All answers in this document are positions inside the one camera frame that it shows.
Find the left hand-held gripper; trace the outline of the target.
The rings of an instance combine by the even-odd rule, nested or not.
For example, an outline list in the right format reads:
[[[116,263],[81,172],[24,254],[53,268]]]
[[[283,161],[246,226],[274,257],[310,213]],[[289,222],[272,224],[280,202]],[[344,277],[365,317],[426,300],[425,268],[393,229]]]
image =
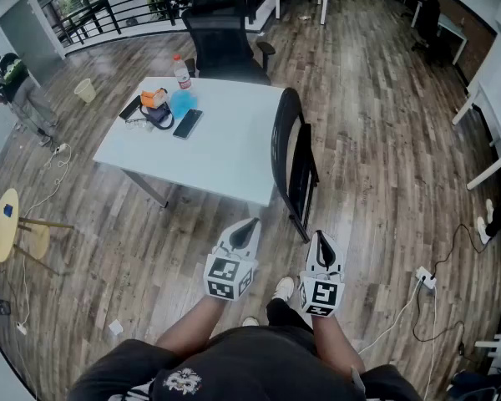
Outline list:
[[[260,234],[258,218],[236,222],[223,230],[205,264],[203,280],[208,296],[231,302],[243,296],[258,267]]]

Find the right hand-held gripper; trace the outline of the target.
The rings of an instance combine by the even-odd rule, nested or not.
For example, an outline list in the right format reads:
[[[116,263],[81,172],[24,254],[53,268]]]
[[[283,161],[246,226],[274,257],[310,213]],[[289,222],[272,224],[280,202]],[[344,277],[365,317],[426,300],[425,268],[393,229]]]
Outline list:
[[[345,257],[336,242],[317,230],[300,272],[298,292],[304,313],[330,317],[338,308],[345,288]]]

